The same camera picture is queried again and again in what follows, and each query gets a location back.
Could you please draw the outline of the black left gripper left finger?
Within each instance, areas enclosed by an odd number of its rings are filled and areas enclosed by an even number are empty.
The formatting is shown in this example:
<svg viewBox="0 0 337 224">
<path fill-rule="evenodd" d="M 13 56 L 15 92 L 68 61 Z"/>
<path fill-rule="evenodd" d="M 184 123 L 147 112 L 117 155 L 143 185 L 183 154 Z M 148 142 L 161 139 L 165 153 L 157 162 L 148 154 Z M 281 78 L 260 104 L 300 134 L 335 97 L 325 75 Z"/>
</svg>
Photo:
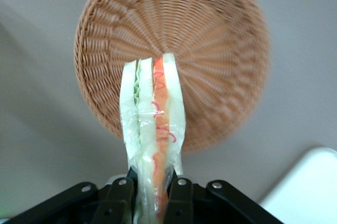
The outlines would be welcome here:
<svg viewBox="0 0 337 224">
<path fill-rule="evenodd" d="M 1 223 L 132 223 L 136 185 L 133 169 L 101 189 L 81 182 Z"/>
</svg>

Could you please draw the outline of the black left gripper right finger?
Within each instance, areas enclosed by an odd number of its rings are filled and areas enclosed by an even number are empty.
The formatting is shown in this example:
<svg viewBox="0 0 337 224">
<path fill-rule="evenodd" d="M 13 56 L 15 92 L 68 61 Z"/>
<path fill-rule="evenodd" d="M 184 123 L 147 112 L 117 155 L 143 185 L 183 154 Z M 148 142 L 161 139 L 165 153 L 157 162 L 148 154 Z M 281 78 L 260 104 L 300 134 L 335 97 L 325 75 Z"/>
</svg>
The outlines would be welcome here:
<svg viewBox="0 0 337 224">
<path fill-rule="evenodd" d="M 281 223 L 224 180 L 206 187 L 187 178 L 171 182 L 164 223 Z"/>
</svg>

